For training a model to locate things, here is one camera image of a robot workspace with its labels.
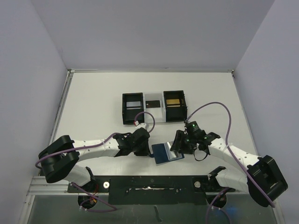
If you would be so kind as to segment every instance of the dual-arm robot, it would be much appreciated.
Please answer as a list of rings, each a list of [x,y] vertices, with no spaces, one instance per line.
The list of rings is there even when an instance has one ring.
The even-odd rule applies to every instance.
[[[38,155],[46,181],[54,183],[67,180],[76,183],[85,191],[93,193],[97,183],[92,171],[90,168],[81,167],[76,163],[102,156],[118,157],[130,153],[137,156],[149,155],[148,124],[142,123],[135,128],[133,133],[114,133],[111,138],[101,140],[78,141],[72,140],[69,135],[60,137]],[[267,155],[262,158],[233,145],[229,145],[229,147],[253,180],[272,201],[288,188],[272,157]],[[209,185],[216,189],[230,187],[247,192],[259,205],[263,207],[269,205],[269,201],[245,175],[244,170],[240,168],[228,151],[228,145],[223,138],[215,133],[206,134],[198,127],[196,121],[185,122],[185,131],[177,131],[171,151],[193,154],[196,149],[216,156],[236,168],[236,170],[229,170],[225,167],[215,168],[207,174]]]

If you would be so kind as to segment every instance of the wall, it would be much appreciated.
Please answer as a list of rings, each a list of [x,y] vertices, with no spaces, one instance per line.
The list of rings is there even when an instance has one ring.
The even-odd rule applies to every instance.
[[[236,68],[274,0],[31,0],[69,69]]]
[[[276,0],[236,68],[235,81],[261,155],[280,166],[287,224],[298,223],[299,1]]]
[[[0,3],[0,223],[15,224],[48,144],[66,68],[29,0]]]

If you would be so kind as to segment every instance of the gray wall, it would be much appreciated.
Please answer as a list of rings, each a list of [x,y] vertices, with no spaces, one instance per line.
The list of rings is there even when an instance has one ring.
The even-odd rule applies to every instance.
[[[280,197],[286,223],[298,223],[298,0],[274,2],[235,80],[259,153],[275,158],[289,184]]]
[[[69,69],[236,68],[274,0],[31,0]]]
[[[48,144],[66,68],[29,0],[0,3],[0,223],[15,224]]]

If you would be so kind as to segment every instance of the screw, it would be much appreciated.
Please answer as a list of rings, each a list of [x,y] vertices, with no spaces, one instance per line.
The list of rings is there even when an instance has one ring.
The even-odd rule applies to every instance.
[[[110,184],[109,184],[109,182],[104,182],[103,186],[105,189],[107,189],[107,188],[109,188]]]
[[[200,188],[200,182],[199,182],[199,181],[196,181],[196,182],[194,183],[194,186],[195,186],[196,188]]]

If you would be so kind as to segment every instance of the black wire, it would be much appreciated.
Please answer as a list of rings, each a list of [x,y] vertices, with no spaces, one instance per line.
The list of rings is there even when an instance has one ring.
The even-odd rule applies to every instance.
[[[206,156],[202,160],[196,159],[196,157],[195,157],[195,150],[193,151],[193,156],[194,156],[194,158],[195,158],[196,161],[200,162],[200,161],[203,161],[204,159],[206,159],[206,157],[208,156],[208,153],[206,153]]]

